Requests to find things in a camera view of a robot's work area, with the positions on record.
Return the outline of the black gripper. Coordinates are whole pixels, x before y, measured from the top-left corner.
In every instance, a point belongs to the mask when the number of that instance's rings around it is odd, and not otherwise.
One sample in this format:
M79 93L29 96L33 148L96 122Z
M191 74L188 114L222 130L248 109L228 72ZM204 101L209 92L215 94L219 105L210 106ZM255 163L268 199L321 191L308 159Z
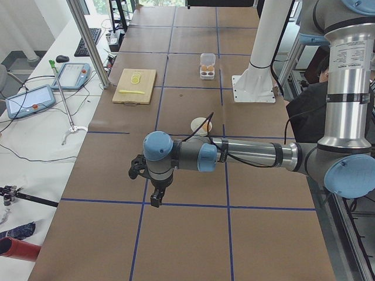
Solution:
M150 196L151 206L160 207L165 195L165 189L173 182L173 169L163 173L154 173L149 170L149 175L151 177L152 185L156 188Z

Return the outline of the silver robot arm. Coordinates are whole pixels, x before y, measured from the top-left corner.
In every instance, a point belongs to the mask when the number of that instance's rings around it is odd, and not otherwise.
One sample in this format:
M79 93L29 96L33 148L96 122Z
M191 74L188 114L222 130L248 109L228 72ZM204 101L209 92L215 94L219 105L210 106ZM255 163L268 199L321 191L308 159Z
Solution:
M325 133L317 143L259 143L192 135L173 140L155 131L132 163L154 186L159 207L176 169L211 172L218 162L259 168L283 167L302 173L343 198L374 189L374 159L365 138L370 101L370 60L374 46L373 1L304 1L300 33L323 35L330 43Z

